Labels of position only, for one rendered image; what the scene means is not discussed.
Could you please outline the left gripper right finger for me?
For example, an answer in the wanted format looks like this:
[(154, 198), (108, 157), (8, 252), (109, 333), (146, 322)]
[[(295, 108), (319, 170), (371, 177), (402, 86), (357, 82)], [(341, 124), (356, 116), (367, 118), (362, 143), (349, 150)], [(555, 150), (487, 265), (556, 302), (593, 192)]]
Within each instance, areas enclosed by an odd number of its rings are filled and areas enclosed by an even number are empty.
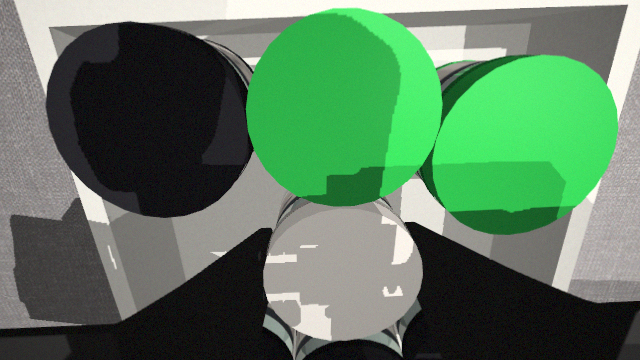
[(640, 301), (588, 301), (404, 223), (422, 258), (417, 299), (443, 360), (640, 360)]

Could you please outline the white tray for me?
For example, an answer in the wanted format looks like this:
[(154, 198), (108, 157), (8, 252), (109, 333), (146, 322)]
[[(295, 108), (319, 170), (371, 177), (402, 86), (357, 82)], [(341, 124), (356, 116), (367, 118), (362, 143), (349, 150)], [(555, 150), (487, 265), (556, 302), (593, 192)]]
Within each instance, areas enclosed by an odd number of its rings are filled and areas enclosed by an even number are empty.
[[(384, 14), (423, 44), (436, 66), (507, 55), (558, 55), (596, 71), (618, 120), (640, 49), (640, 0), (14, 0), (46, 95), (52, 67), (76, 37), (138, 21), (219, 43), (255, 69), (269, 44), (301, 18), (331, 8)], [(173, 291), (260, 228), (276, 228), (286, 189), (255, 151), (216, 203), (174, 218), (138, 215), (105, 201), (72, 172), (121, 319)], [(601, 180), (600, 180), (601, 181)], [(416, 222), (519, 273), (568, 290), (599, 183), (542, 228), (493, 235), (457, 221), (416, 175), (387, 195)], [(437, 201), (436, 201), (437, 200)]]

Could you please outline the green jar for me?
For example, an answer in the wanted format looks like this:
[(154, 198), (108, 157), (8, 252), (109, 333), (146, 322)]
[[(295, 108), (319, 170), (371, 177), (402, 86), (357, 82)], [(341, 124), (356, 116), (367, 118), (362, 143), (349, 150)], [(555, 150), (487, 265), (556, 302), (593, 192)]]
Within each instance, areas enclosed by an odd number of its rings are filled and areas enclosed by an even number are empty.
[(315, 12), (283, 30), (250, 79), (253, 149), (282, 187), (349, 207), (396, 191), (423, 165), (442, 118), (436, 67), (396, 20), (363, 8)]
[(436, 70), (441, 124), (415, 175), (457, 221), (493, 235), (530, 232), (599, 183), (618, 112), (592, 68), (558, 55), (512, 55)]

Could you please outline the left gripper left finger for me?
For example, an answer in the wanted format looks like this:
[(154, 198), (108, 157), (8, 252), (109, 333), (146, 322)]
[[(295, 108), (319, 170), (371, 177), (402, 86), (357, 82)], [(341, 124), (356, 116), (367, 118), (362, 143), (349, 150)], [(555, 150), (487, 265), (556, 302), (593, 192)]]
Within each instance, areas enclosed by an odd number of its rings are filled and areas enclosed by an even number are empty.
[(0, 360), (255, 360), (272, 233), (260, 228), (118, 324), (0, 329)]

